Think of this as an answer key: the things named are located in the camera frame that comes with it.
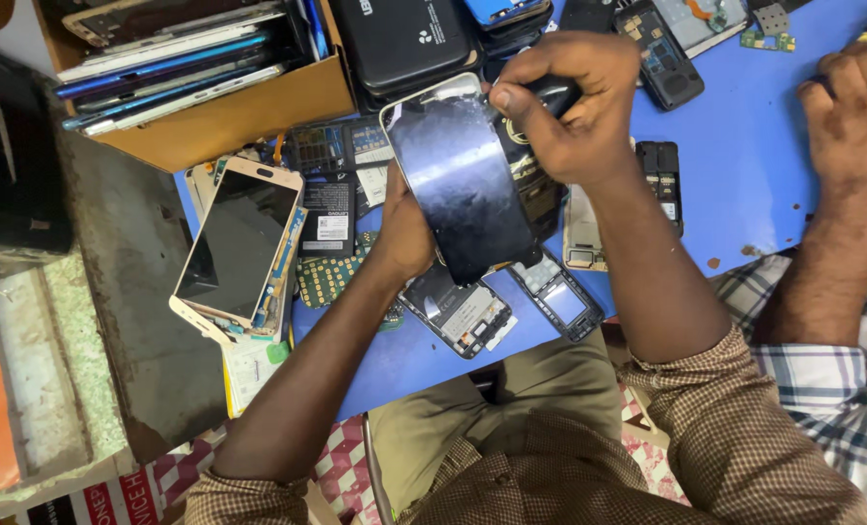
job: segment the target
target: lcd screen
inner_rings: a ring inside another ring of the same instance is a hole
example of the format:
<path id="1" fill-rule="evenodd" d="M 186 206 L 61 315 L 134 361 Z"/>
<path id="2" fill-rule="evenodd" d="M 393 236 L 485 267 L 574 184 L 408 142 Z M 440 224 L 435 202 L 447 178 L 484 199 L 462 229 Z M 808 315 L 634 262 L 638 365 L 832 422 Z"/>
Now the lcd screen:
<path id="1" fill-rule="evenodd" d="M 297 190 L 227 170 L 175 295 L 251 319 L 296 202 Z"/>
<path id="2" fill-rule="evenodd" d="M 556 285 L 556 288 L 547 293 L 543 299 L 544 304 L 549 306 L 559 320 L 567 326 L 570 326 L 570 323 L 586 310 L 586 303 L 583 303 L 583 300 L 563 283 Z"/>
<path id="3" fill-rule="evenodd" d="M 382 123 L 453 282 L 468 286 L 538 248 L 478 80 L 472 92 L 454 81 L 388 108 Z"/>

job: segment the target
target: brown checkered shirt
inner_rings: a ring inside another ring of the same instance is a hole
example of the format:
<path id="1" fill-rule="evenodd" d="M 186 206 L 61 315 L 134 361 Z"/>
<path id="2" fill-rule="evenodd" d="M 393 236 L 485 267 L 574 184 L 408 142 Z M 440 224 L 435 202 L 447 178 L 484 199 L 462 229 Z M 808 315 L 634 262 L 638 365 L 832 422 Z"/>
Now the brown checkered shirt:
<path id="1" fill-rule="evenodd" d="M 780 409 L 738 328 L 714 349 L 619 371 L 651 395 L 668 459 L 693 508 L 649 494 L 620 443 L 560 415 L 528 416 L 525 453 L 482 457 L 459 438 L 430 492 L 398 523 L 867 523 L 858 489 L 829 468 Z M 305 480 L 289 485 L 205 473 L 186 523 L 304 524 Z"/>

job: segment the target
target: cracked phone screen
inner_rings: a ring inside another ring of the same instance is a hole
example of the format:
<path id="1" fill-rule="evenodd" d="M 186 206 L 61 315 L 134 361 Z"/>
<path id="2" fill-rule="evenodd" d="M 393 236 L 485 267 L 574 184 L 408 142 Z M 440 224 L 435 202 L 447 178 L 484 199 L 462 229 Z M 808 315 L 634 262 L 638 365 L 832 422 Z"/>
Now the cracked phone screen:
<path id="1" fill-rule="evenodd" d="M 453 78 L 382 112 L 404 179 L 459 286 L 495 264 L 540 261 L 494 117 L 474 76 Z"/>

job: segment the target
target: green sticker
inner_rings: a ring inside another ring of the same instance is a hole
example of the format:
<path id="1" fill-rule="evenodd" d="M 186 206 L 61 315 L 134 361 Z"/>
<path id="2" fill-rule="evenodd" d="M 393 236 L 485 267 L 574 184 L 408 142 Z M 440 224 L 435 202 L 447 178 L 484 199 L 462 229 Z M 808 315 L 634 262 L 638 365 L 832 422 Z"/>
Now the green sticker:
<path id="1" fill-rule="evenodd" d="M 271 364 L 284 363 L 284 360 L 288 359 L 288 355 L 291 354 L 287 341 L 281 341 L 276 345 L 268 345 L 268 348 L 264 351 L 268 354 L 268 362 Z"/>

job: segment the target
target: forearm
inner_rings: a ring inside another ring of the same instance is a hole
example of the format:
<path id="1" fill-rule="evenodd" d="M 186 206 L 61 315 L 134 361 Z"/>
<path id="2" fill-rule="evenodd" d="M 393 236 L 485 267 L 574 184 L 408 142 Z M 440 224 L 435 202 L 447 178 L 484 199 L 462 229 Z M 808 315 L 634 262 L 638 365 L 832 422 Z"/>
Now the forearm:
<path id="1" fill-rule="evenodd" d="M 715 346 L 731 319 L 635 173 L 584 186 L 599 219 L 614 302 L 632 353 L 650 363 Z"/>
<path id="2" fill-rule="evenodd" d="M 290 482 L 316 463 L 352 377 L 404 280 L 369 253 L 321 317 L 236 421 L 213 471 Z"/>
<path id="3" fill-rule="evenodd" d="M 858 346 L 867 299 L 867 196 L 826 195 L 752 343 Z"/>

